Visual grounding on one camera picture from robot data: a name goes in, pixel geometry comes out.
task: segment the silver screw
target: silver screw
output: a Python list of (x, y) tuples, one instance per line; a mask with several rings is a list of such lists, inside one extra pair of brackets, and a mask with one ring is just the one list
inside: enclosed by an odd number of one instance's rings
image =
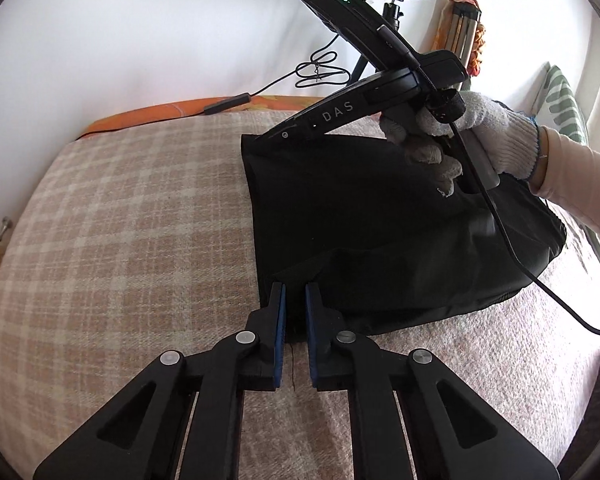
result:
[(243, 330), (235, 335), (235, 340), (243, 345), (248, 345), (256, 341), (256, 335), (248, 330)]
[(160, 356), (160, 362), (163, 365), (171, 366), (176, 364), (180, 360), (180, 354), (178, 354), (175, 350), (167, 350), (164, 354)]
[(356, 340), (356, 335), (351, 330), (343, 330), (338, 332), (336, 339), (341, 343), (353, 343)]
[(423, 350), (421, 348), (413, 353), (413, 360), (421, 365), (428, 365), (433, 360), (433, 356), (429, 350)]

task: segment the hand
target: hand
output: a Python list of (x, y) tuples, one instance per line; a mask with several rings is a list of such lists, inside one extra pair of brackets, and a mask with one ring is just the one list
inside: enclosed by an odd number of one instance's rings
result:
[[(456, 121), (458, 130), (471, 128), (474, 131), (497, 173), (529, 179), (539, 156), (539, 132), (535, 124), (476, 92), (461, 92), (461, 95), (466, 112)], [(433, 137), (452, 135), (448, 124), (437, 122), (424, 108), (416, 120), (420, 128)], [(380, 128), (388, 140), (404, 145), (408, 160), (430, 165), (429, 171), (442, 194), (453, 193), (452, 179), (462, 172), (461, 167), (458, 172), (458, 161), (447, 160), (450, 157), (444, 155), (435, 142), (427, 139), (414, 142), (414, 136), (408, 136), (402, 126), (387, 118), (380, 119)]]

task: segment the black cloth bag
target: black cloth bag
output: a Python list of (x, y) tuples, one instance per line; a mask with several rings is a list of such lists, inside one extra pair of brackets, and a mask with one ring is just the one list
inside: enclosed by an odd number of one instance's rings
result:
[[(530, 280), (511, 262), (480, 195), (444, 198), (384, 139), (326, 135), (282, 145), (242, 136), (260, 304), (286, 285), (286, 340), (304, 340), (304, 286), (365, 335), (480, 310)], [(525, 182), (490, 191), (520, 260), (539, 275), (566, 229)]]

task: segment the mattress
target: mattress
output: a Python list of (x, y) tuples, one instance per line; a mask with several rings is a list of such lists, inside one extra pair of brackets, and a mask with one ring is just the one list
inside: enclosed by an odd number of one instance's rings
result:
[[(289, 114), (133, 126), (58, 155), (0, 268), (0, 450), (24, 478), (161, 352), (204, 351), (244, 327), (258, 292), (240, 135)], [(372, 118), (336, 133), (382, 136)], [(553, 210), (568, 238), (542, 279), (600, 327), (600, 264)], [(600, 337), (534, 285), (375, 340), (435, 352), (555, 464), (600, 362)], [(311, 388), (304, 344), (285, 345), (275, 394), (246, 393), (240, 478), (352, 478), (347, 395)]]

